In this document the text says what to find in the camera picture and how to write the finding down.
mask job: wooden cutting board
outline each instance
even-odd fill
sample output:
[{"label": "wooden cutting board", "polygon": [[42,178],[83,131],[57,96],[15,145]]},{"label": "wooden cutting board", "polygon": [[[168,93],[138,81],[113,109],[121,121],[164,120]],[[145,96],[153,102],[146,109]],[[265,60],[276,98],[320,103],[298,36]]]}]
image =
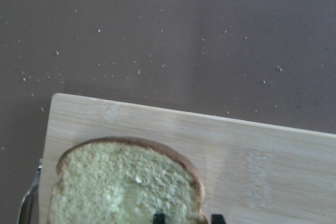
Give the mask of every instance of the wooden cutting board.
[{"label": "wooden cutting board", "polygon": [[147,138],[186,156],[203,177],[208,218],[220,213],[228,224],[336,223],[336,135],[55,94],[39,186],[40,224],[58,180],[58,158],[104,136]]}]

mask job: silver utensil handle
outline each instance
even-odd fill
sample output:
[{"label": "silver utensil handle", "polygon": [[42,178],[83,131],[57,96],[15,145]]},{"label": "silver utensil handle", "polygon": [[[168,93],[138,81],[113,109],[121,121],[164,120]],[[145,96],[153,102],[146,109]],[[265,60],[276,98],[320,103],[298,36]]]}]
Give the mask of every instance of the silver utensil handle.
[{"label": "silver utensil handle", "polygon": [[33,202],[34,202],[34,193],[38,188],[40,182],[41,169],[42,166],[40,163],[36,171],[34,182],[21,201],[21,207],[17,218],[17,224],[30,224],[30,217],[32,216],[31,211],[33,209]]}]

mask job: bread slice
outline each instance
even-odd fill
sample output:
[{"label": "bread slice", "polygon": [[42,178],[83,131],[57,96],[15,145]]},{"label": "bread slice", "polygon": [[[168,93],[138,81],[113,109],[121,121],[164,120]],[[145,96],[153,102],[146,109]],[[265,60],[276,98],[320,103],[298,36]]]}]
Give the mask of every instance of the bread slice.
[{"label": "bread slice", "polygon": [[204,187],[196,168],[175,150],[130,137],[89,140],[57,164],[49,224],[206,224]]}]

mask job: brown crust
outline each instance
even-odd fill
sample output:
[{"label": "brown crust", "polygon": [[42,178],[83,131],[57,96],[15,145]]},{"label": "brown crust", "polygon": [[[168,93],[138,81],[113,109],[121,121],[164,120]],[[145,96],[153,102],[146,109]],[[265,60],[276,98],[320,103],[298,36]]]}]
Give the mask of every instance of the brown crust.
[{"label": "brown crust", "polygon": [[[176,161],[178,163],[180,163],[182,165],[182,167],[184,167],[194,178],[195,180],[195,187],[199,192],[199,196],[200,196],[200,201],[199,201],[199,206],[198,206],[198,211],[200,213],[200,215],[202,217],[204,217],[204,215],[202,214],[202,205],[204,202],[204,197],[205,197],[205,190],[204,190],[204,186],[201,180],[201,175],[199,174],[197,168],[182,154],[178,153],[177,151],[175,151],[174,149],[158,143],[158,142],[154,142],[151,140],[147,140],[147,139],[143,139],[143,138],[137,138],[137,137],[102,137],[102,138],[97,138],[97,139],[91,139],[88,141],[85,141],[83,143],[80,143],[70,149],[68,149],[67,151],[65,151],[62,156],[60,157],[57,167],[56,167],[56,172],[57,174],[61,173],[62,170],[62,165],[63,165],[63,160],[64,158],[73,150],[86,145],[86,144],[91,144],[91,143],[101,143],[101,142],[117,142],[117,143],[123,143],[123,144],[129,144],[129,145],[138,145],[138,146],[142,146],[144,148],[151,148],[167,157],[169,157],[171,160]],[[207,223],[206,220],[200,220],[200,223]]]}]

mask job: dark tabletop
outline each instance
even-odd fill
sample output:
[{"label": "dark tabletop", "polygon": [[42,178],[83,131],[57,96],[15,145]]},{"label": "dark tabletop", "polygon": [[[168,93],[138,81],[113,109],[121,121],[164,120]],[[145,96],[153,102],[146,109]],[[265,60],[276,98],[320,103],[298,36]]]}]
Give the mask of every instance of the dark tabletop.
[{"label": "dark tabletop", "polygon": [[1,0],[0,212],[57,92],[336,133],[336,0]]}]

